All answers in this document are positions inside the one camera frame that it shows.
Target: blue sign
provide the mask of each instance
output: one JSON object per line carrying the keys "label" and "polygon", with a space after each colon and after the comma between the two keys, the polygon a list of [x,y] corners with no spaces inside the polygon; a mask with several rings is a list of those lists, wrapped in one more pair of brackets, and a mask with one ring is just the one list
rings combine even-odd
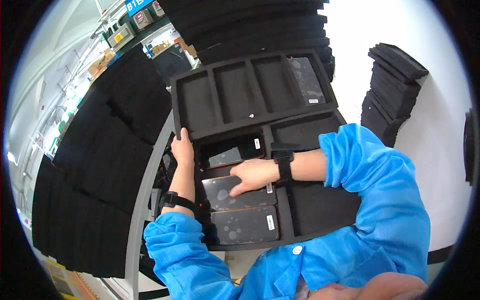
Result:
{"label": "blue sign", "polygon": [[128,15],[132,17],[152,2],[153,0],[127,0],[125,1],[125,7],[127,8]]}

